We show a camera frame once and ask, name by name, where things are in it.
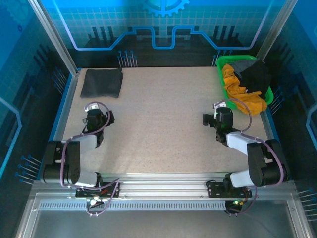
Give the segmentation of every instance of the yellow cloth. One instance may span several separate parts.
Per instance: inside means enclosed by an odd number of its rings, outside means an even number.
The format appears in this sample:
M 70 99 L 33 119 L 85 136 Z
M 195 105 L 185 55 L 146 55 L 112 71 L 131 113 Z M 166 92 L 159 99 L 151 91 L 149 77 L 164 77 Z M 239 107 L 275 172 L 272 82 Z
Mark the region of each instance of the yellow cloth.
M 236 98 L 244 102 L 250 109 L 251 115 L 257 115 L 267 108 L 266 102 L 259 96 L 260 91 L 253 93 L 246 93 L 245 87 L 240 87 L 239 79 L 234 75 L 233 67 L 226 64 L 222 69 L 224 88 L 227 90 L 229 98 Z M 238 102 L 234 102 L 237 108 L 242 112 L 248 114 L 247 109 Z

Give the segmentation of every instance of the beige table surface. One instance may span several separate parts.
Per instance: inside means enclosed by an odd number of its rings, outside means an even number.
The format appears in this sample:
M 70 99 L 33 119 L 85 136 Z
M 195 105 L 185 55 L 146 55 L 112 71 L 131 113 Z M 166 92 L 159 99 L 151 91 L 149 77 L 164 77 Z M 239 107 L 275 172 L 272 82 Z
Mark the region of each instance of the beige table surface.
M 215 129 L 203 126 L 202 114 L 213 113 L 222 100 L 216 67 L 124 68 L 119 98 L 80 98 L 82 69 L 64 139 L 79 134 L 87 116 L 84 106 L 105 103 L 115 123 L 105 129 L 101 146 L 82 157 L 82 166 L 101 173 L 229 172 L 248 167 L 247 157 L 215 140 Z M 244 129 L 249 118 L 234 110 L 233 124 Z M 249 135 L 266 139 L 260 115 Z

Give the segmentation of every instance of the black cloth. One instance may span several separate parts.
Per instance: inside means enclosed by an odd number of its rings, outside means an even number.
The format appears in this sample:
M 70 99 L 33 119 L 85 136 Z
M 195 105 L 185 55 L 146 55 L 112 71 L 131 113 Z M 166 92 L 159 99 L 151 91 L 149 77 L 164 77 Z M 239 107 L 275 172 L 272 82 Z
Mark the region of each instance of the black cloth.
M 85 76 L 81 98 L 100 96 L 119 97 L 123 80 L 122 69 L 88 69 Z
M 261 91 L 260 97 L 265 99 L 265 93 L 271 83 L 271 75 L 264 63 L 259 60 L 240 74 L 240 86 L 246 87 L 248 93 Z

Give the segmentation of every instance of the green basket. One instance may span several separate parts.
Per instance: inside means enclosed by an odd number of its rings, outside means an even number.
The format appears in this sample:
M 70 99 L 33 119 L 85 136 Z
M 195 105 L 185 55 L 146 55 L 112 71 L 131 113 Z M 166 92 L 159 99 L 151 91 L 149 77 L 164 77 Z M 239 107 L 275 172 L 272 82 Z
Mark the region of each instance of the green basket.
M 223 81 L 223 76 L 222 76 L 222 68 L 224 67 L 224 65 L 226 63 L 233 63 L 235 61 L 238 61 L 238 60 L 256 60 L 257 58 L 255 58 L 254 56 L 221 56 L 218 58 L 217 60 L 217 68 L 218 68 L 218 73 L 219 73 L 219 77 L 220 77 L 220 81 L 221 81 L 221 85 L 223 86 L 223 93 L 224 93 L 224 97 L 227 99 L 229 98 L 228 97 L 228 94 L 227 94 L 227 91 L 224 89 L 224 81 Z M 268 90 L 265 94 L 265 101 L 266 103 L 269 105 L 270 103 L 273 102 L 273 92 L 272 92 L 272 89 L 271 87 L 268 87 Z M 232 102 L 232 101 L 228 101 L 226 102 L 227 106 L 231 109 L 235 109 L 237 108 L 237 105 Z

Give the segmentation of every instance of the gear logo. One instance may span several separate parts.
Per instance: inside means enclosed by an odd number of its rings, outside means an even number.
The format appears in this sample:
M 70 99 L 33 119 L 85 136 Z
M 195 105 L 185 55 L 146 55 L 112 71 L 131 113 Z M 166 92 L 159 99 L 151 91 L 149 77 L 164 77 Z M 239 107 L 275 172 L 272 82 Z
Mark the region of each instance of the gear logo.
M 178 14 L 180 9 L 184 9 L 184 5 L 188 4 L 189 0 L 142 0 L 144 10 L 149 14 L 154 13 L 154 16 L 161 15 L 162 17 L 172 16 L 173 13 Z
M 27 0 L 0 0 L 0 5 L 5 6 L 11 17 L 21 24 L 29 15 L 29 3 Z

